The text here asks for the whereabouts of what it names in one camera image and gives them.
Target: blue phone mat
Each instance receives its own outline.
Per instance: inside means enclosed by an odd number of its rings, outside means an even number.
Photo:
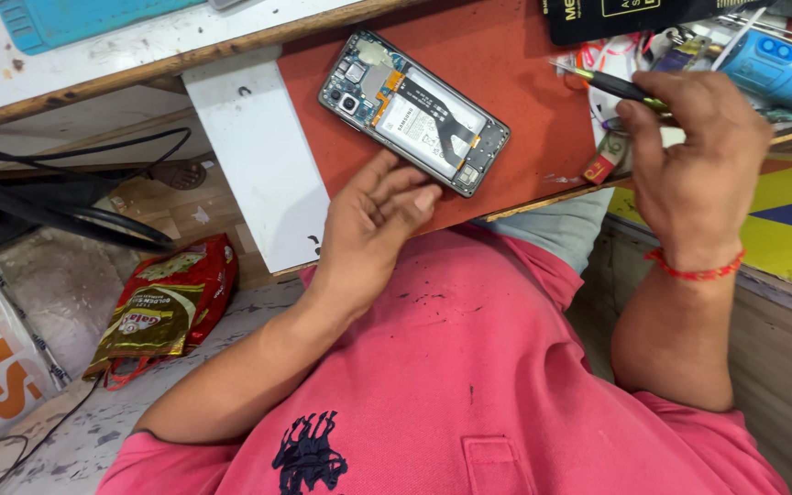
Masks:
[[[207,0],[0,0],[14,46],[36,55]]]

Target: blue heat gun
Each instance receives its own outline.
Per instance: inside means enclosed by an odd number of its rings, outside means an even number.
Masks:
[[[792,109],[792,45],[750,31],[720,71],[740,88]]]

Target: blue tool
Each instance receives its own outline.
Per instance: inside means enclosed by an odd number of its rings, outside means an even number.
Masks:
[[[740,88],[792,109],[792,45],[750,31],[720,71]]]
[[[14,46],[36,55],[205,0],[0,0]]]

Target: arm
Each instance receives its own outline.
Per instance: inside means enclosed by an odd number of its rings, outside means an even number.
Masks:
[[[715,269],[741,252],[772,129],[722,74],[639,73],[635,82],[671,106],[687,141],[667,150],[656,115],[618,107],[632,135],[638,210],[680,271]],[[727,364],[735,274],[690,282],[650,270],[613,333],[610,360],[628,391],[708,411],[732,407]]]
[[[433,215],[442,189],[380,152],[329,206],[317,273],[299,301],[192,370],[134,431],[209,444],[248,434],[384,290],[402,245]]]

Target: gray shorts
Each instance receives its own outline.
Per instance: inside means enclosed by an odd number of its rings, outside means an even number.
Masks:
[[[613,188],[608,187],[493,222],[473,220],[473,224],[539,246],[582,274],[612,196]]]

